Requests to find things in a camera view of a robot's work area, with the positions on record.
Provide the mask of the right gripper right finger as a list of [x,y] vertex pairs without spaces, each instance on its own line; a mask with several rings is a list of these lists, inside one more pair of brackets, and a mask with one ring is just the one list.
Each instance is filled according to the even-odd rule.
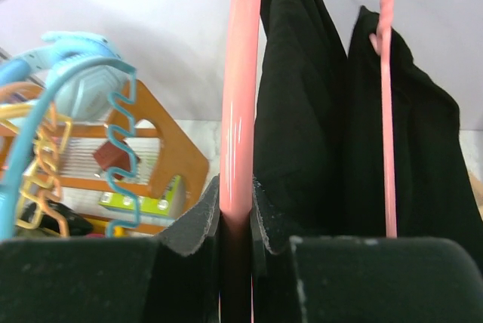
[[292,235],[308,236],[313,234],[311,226],[277,208],[267,197],[265,189],[256,177],[252,177],[253,209],[260,228],[262,241],[272,254],[279,254]]

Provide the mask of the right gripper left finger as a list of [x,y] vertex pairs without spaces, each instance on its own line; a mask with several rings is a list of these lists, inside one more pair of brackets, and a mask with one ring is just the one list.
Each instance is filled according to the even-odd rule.
[[210,231],[217,231],[220,178],[213,177],[198,202],[170,226],[155,236],[164,246],[179,255],[191,255],[208,239]]

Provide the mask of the blue hanger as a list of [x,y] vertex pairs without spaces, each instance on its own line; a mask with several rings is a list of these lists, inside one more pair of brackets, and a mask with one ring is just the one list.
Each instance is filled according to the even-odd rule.
[[17,200],[20,194],[20,183],[23,179],[23,172],[26,168],[26,157],[29,154],[31,144],[34,141],[35,133],[39,131],[41,121],[48,109],[54,101],[57,92],[72,78],[75,74],[84,69],[95,66],[110,66],[121,72],[128,74],[131,77],[129,96],[125,97],[118,92],[111,92],[107,100],[112,108],[120,112],[128,120],[128,128],[122,128],[118,125],[108,125],[106,135],[114,146],[125,151],[130,159],[131,169],[129,171],[121,168],[109,168],[107,170],[106,182],[113,192],[120,193],[132,199],[134,203],[134,221],[114,220],[109,223],[106,234],[112,236],[114,228],[122,226],[125,228],[137,227],[140,223],[140,206],[139,199],[135,193],[120,186],[114,180],[116,174],[123,177],[135,177],[137,175],[137,158],[133,149],[126,146],[123,142],[117,139],[118,135],[123,137],[135,137],[136,128],[134,116],[127,111],[126,108],[119,103],[123,102],[128,105],[133,105],[137,101],[137,80],[136,69],[126,62],[110,57],[90,56],[78,61],[75,61],[71,66],[55,72],[53,84],[46,88],[41,94],[39,100],[32,106],[32,111],[27,115],[20,133],[14,139],[13,147],[8,155],[8,169],[6,174],[1,179],[1,239],[10,239],[14,235],[14,221],[16,217]]

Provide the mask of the black trousers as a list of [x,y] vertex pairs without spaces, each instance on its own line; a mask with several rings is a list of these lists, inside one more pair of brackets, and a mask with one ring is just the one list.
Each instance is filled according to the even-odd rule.
[[[287,234],[385,232],[378,14],[360,8],[343,47],[323,0],[262,0],[266,50],[254,173]],[[400,236],[482,250],[482,220],[460,148],[460,109],[392,34]]]

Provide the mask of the pink hanger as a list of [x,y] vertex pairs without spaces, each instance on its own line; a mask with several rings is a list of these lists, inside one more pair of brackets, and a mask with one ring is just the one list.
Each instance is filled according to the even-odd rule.
[[[220,320],[252,320],[250,212],[261,0],[231,0],[223,85],[219,205],[222,214]],[[390,75],[394,0],[380,0],[370,40],[380,55],[386,236],[398,235]]]

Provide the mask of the orange hanger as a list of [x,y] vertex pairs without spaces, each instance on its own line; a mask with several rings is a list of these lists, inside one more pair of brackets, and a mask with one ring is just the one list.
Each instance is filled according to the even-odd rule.
[[[27,115],[32,111],[32,105],[27,102],[7,104],[6,101],[15,94],[25,93],[37,97],[41,88],[31,82],[15,82],[1,88],[1,126],[15,137],[20,133]],[[65,149],[70,132],[72,119],[57,112],[55,103],[48,107],[39,128],[35,133],[29,154],[26,157],[26,168],[20,183],[20,194],[17,200],[16,224],[26,229],[39,226],[44,215],[56,220],[59,234],[69,236],[69,226],[66,218],[50,207],[49,202],[60,202],[63,190],[58,174],[60,154]],[[30,223],[22,222],[19,210],[26,200],[35,203],[34,217]]]

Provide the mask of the green card box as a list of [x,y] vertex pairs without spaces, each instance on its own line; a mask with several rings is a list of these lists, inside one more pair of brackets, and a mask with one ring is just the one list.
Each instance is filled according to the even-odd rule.
[[[154,217],[177,218],[182,214],[186,189],[180,176],[175,176],[167,185],[160,199],[139,196],[140,214]],[[99,206],[112,211],[132,212],[134,201],[128,196],[114,192],[104,192]]]

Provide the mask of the wooden shelf rack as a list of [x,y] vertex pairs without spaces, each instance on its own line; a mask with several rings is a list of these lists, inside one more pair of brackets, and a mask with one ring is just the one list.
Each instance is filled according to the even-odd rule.
[[[127,83],[121,95],[128,97],[129,87],[130,83]],[[137,158],[137,175],[129,178],[116,174],[115,182],[137,197],[160,199],[171,179],[180,176],[186,189],[182,213],[186,212],[197,203],[202,193],[209,169],[208,160],[144,83],[137,82],[135,104],[119,104],[134,116],[136,136],[118,135],[117,139],[133,149]],[[91,232],[104,235],[107,235],[107,227],[114,220],[134,221],[133,211],[112,211],[98,205],[104,192],[113,192],[106,182],[107,171],[101,177],[94,176],[99,165],[93,153],[109,140],[106,135],[108,125],[128,128],[128,120],[111,105],[106,114],[95,122],[76,122],[72,119],[70,137],[60,155],[58,167],[63,197],[58,203],[49,203],[66,218],[69,236],[75,235],[75,219],[85,221]],[[140,214],[137,227],[117,226],[112,236],[125,236],[132,232],[153,235],[175,219]],[[36,229],[43,229],[45,221],[51,221],[48,231],[60,236],[57,222],[46,215]]]

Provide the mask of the brown cube box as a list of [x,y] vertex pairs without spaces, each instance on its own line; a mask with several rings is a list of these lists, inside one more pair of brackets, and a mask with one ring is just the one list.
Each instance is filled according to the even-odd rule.
[[103,172],[106,172],[111,167],[131,171],[129,155],[108,140],[93,153],[93,157],[99,165],[99,168],[94,173],[95,177],[101,177]]

